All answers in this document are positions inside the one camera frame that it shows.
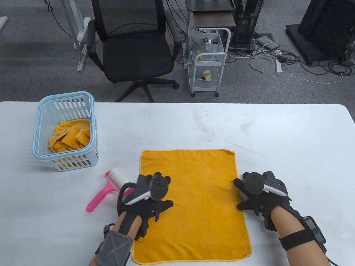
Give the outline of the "person's left hand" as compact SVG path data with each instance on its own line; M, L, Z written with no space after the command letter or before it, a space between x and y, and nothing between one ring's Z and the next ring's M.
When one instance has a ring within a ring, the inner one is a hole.
M167 195L171 182L169 176L162 176L160 172L153 175L139 175L136 183L126 183L122 186L117 200L117 213L120 216L126 213L118 229L118 233L128 235L134 220L137 217L142 223L133 240L144 238L149 228L149 219L155 218L157 222L162 212L171 208L172 200L162 199Z

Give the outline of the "person's right hand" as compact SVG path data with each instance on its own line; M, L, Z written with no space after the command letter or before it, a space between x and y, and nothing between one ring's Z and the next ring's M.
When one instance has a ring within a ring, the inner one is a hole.
M237 204L239 211L253 211L255 215L261 214L265 221L265 228L277 231L271 218L271 212L278 206L292 214L302 223L303 217L290 206L291 199L285 184L277 179L272 171L263 174L245 172L242 179L233 180L234 185L247 200Z

